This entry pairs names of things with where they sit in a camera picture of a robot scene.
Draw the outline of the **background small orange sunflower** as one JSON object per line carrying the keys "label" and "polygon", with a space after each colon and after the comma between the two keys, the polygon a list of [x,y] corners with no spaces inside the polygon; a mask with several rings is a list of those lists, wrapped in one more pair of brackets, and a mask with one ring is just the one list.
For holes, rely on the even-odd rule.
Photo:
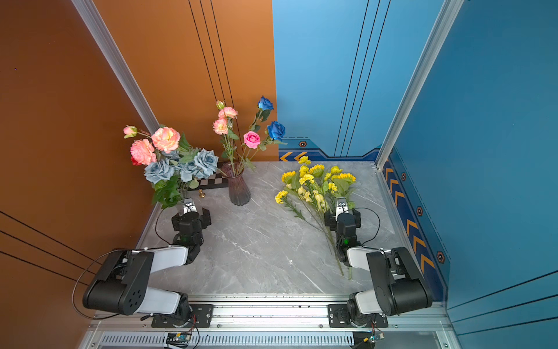
{"label": "background small orange sunflower", "polygon": [[292,178],[296,176],[296,171],[285,172],[281,176],[281,180],[285,184],[290,184],[292,182]]}

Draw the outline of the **background yellow carnation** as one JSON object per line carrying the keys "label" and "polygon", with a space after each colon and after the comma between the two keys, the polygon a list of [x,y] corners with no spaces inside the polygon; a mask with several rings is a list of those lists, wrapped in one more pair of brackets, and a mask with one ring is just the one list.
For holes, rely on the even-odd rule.
{"label": "background yellow carnation", "polygon": [[314,176],[313,176],[312,174],[309,174],[309,173],[304,174],[304,175],[303,175],[302,177],[300,177],[300,179],[299,179],[299,184],[300,184],[301,186],[303,186],[303,185],[305,185],[305,184],[307,184],[307,183],[313,184],[314,182],[315,182]]}
{"label": "background yellow carnation", "polygon": [[311,227],[324,232],[324,229],[310,211],[307,212],[310,215],[310,219],[307,219],[300,207],[296,205],[296,203],[299,202],[305,209],[307,209],[305,200],[301,199],[295,191],[285,188],[277,193],[275,201],[277,204],[285,206],[286,209],[293,213],[295,218],[299,218]]}

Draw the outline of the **background yellow poppy spray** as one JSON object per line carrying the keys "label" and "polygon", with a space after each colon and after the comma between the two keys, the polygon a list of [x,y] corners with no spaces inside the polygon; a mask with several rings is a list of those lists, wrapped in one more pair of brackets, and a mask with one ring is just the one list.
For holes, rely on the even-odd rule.
{"label": "background yellow poppy spray", "polygon": [[311,165],[311,160],[307,156],[302,156],[299,159],[299,164],[301,165],[299,169],[299,176],[304,177],[309,171],[309,165]]}

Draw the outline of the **yellow rose spray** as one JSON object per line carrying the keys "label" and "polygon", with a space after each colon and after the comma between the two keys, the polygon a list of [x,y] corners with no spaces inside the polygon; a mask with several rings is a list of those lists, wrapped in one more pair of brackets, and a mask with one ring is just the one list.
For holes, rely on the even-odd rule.
{"label": "yellow rose spray", "polygon": [[325,224],[325,213],[326,213],[326,199],[319,193],[318,190],[308,190],[304,187],[300,187],[297,191],[297,196],[299,200],[304,205],[304,208],[309,212],[310,216],[316,222],[316,225],[320,231],[322,231],[328,241],[329,250],[332,256],[335,258],[339,272],[343,277],[344,271],[341,263],[337,257],[336,253],[336,242],[334,236],[330,231],[329,227]]}

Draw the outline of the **background large sunflower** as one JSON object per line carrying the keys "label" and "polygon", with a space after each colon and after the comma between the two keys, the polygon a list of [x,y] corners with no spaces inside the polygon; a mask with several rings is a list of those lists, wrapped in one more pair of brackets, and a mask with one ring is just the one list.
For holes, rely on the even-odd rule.
{"label": "background large sunflower", "polygon": [[325,172],[325,167],[322,164],[316,164],[314,167],[309,169],[309,174],[313,177],[320,178]]}

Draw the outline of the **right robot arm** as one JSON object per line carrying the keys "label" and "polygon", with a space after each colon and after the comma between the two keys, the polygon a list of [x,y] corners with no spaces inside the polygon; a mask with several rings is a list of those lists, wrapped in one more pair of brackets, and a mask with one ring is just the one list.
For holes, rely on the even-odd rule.
{"label": "right robot arm", "polygon": [[432,306],[433,297],[411,253],[405,247],[390,250],[366,247],[357,240],[360,212],[327,212],[327,228],[336,233],[339,262],[370,273],[372,287],[349,296],[346,305],[330,311],[332,327],[388,327],[389,316]]}

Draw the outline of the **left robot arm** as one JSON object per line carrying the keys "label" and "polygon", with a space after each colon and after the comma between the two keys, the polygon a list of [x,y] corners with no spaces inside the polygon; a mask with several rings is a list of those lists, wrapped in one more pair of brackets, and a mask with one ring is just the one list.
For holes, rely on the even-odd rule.
{"label": "left robot arm", "polygon": [[153,318],[153,327],[194,327],[196,315],[186,293],[149,286],[153,273],[193,263],[204,243],[203,230],[212,224],[211,213],[190,209],[171,219],[177,233],[167,247],[113,250],[84,292],[84,308]]}

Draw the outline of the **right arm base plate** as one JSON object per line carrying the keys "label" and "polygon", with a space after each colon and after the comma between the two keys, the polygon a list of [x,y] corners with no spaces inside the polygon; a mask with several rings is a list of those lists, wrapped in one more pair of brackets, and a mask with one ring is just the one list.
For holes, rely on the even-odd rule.
{"label": "right arm base plate", "polygon": [[329,326],[331,328],[388,328],[384,314],[362,314],[355,306],[344,304],[327,305]]}

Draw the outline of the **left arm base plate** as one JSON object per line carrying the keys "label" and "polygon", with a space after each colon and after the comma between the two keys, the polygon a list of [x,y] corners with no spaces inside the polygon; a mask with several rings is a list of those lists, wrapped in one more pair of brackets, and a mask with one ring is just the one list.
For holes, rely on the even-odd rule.
{"label": "left arm base plate", "polygon": [[206,329],[212,322],[213,304],[193,304],[179,307],[175,314],[157,314],[153,317],[152,328]]}

